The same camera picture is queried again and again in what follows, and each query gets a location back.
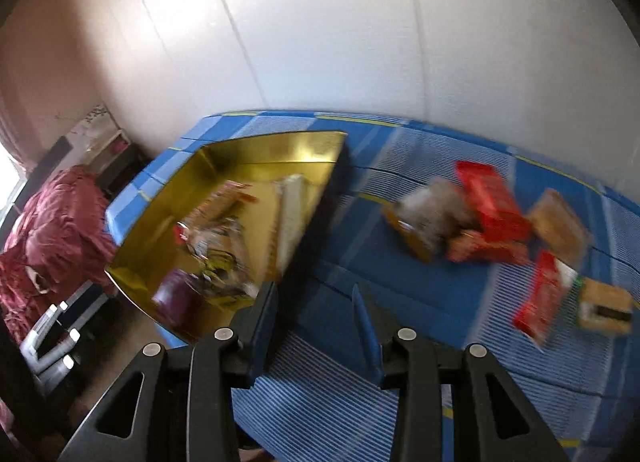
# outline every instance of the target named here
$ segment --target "snack wrapper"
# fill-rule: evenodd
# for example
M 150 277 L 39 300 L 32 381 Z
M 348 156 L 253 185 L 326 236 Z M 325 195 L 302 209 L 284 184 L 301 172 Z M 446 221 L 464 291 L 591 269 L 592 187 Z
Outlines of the snack wrapper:
M 524 241 L 531 233 L 511 192 L 493 166 L 468 161 L 456 163 L 456 173 L 465 186 L 471 205 L 479 213 L 488 242 Z
M 225 215 L 238 201 L 256 202 L 257 199 L 243 190 L 251 187 L 236 181 L 225 181 L 197 208 L 176 224 L 175 235 L 179 243 L 188 242 L 190 235 Z
M 634 298 L 614 285 L 580 279 L 578 324 L 585 330 L 608 336 L 629 335 L 634 317 Z
M 527 246 L 515 241 L 487 242 L 482 233 L 474 229 L 464 230 L 449 241 L 447 258 L 452 262 L 485 260 L 506 264 L 530 263 Z
M 545 344 L 562 299 L 571 289 L 576 274 L 549 251 L 540 252 L 529 298 L 513 317 L 513 326 L 538 347 Z
M 257 287 L 250 278 L 242 226 L 235 218 L 227 217 L 212 228 L 198 230 L 188 244 L 192 254 L 202 262 L 207 301 L 257 296 Z
M 276 276 L 279 279 L 289 265 L 296 246 L 305 232 L 306 179 L 296 173 L 278 181 L 280 215 L 277 232 Z
M 547 188 L 527 217 L 549 251 L 574 269 L 580 267 L 590 235 L 562 195 Z
M 462 189 L 439 177 L 384 208 L 383 215 L 409 249 L 425 262 L 431 261 L 443 243 L 460 229 L 477 223 L 476 212 Z

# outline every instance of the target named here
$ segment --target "curtain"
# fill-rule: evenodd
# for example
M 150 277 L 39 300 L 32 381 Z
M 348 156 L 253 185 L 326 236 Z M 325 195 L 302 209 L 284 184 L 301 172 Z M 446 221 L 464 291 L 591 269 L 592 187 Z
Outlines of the curtain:
M 0 145 L 6 150 L 14 163 L 25 173 L 29 173 L 38 163 L 35 157 L 31 157 L 31 150 L 23 146 L 21 138 L 14 123 L 8 114 L 0 92 Z

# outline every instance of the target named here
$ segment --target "white wall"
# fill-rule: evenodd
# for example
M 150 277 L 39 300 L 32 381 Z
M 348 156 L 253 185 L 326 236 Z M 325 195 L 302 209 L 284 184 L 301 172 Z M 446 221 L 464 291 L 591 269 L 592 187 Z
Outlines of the white wall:
M 0 98 L 37 161 L 100 102 L 76 46 L 65 0 L 20 0 L 0 28 Z
M 610 0 L 68 0 L 88 75 L 158 152 L 200 117 L 424 119 L 640 201 L 640 49 Z

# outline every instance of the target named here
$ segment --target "window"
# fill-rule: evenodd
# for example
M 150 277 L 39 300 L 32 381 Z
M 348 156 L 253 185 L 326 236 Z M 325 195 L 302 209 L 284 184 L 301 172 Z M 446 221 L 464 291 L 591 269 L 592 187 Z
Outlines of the window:
M 14 203 L 14 198 L 26 182 L 24 172 L 0 146 L 0 221 Z

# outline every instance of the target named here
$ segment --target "red snack box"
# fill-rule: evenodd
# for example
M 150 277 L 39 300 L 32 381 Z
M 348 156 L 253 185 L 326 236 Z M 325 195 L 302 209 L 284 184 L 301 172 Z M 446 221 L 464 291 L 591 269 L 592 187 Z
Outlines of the red snack box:
M 487 242 L 482 233 L 467 229 L 449 241 L 447 258 L 452 262 L 486 260 L 506 264 L 529 264 L 527 246 L 513 240 L 507 242 Z
M 479 213 L 488 242 L 529 238 L 531 224 L 520 213 L 513 195 L 493 166 L 457 161 L 456 173 L 465 186 L 469 202 Z
M 536 262 L 536 274 L 529 299 L 513 316 L 513 326 L 523 331 L 533 342 L 542 347 L 562 303 L 571 286 L 561 283 L 556 258 L 542 250 Z

